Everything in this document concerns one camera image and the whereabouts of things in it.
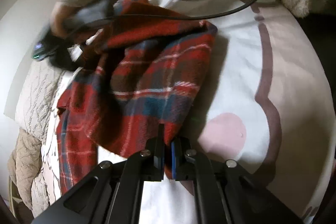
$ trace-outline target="hand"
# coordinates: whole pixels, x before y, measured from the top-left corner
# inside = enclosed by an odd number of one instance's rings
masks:
[[[79,9],[80,7],[67,6],[61,2],[55,4],[50,17],[50,28],[55,36],[60,38],[66,38],[68,36],[67,31],[63,27],[63,22]],[[72,38],[75,43],[81,43],[95,35],[96,32],[97,30],[90,30],[87,32],[76,33]]]

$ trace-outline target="mattress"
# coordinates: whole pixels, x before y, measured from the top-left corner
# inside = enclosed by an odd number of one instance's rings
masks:
[[[248,0],[150,0],[189,16],[237,8]],[[237,160],[305,223],[311,223],[330,180],[335,114],[330,87],[312,45],[276,0],[210,20],[218,36],[204,84],[181,134],[214,160]],[[43,176],[50,203],[60,193],[56,93]],[[123,158],[98,147],[98,162]],[[194,197],[179,183],[145,182],[139,223],[196,223]]]

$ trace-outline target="black cable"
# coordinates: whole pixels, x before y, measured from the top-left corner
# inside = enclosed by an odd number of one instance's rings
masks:
[[[171,16],[163,16],[163,15],[142,15],[142,14],[126,14],[126,15],[118,15],[118,16],[110,16],[110,17],[106,17],[103,20],[97,20],[97,21],[106,21],[106,20],[110,20],[113,21],[114,19],[120,18],[120,17],[155,17],[155,18],[161,18],[161,19],[170,19],[170,20],[206,20],[206,19],[212,19],[212,18],[218,18],[218,17],[224,17],[224,16],[228,16],[228,15],[232,15],[234,13],[240,12],[241,10],[244,10],[245,8],[251,6],[252,4],[254,4],[257,0],[249,0],[247,3],[245,3],[244,5],[235,8],[231,11],[227,11],[227,12],[223,12],[223,13],[219,13],[219,14],[214,14],[214,15],[209,15],[209,16],[199,16],[199,17],[188,17],[188,16],[180,16],[180,17],[171,17]],[[75,32],[77,32],[79,29],[81,29],[84,25],[76,28],[75,30],[73,30],[68,37],[70,37],[72,34],[74,34]]]

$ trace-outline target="pillowcase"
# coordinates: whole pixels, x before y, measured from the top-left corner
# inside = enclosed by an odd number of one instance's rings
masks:
[[[15,121],[42,143],[46,140],[53,97],[62,74],[48,60],[33,62],[16,105]]]

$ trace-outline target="tartan blanket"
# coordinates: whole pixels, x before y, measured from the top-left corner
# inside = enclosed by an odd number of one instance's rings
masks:
[[[115,14],[178,16],[148,0],[122,0]],[[87,46],[85,65],[58,101],[64,194],[97,164],[97,145],[123,157],[165,125],[169,146],[204,80],[217,28],[207,21],[120,18],[113,35]]]

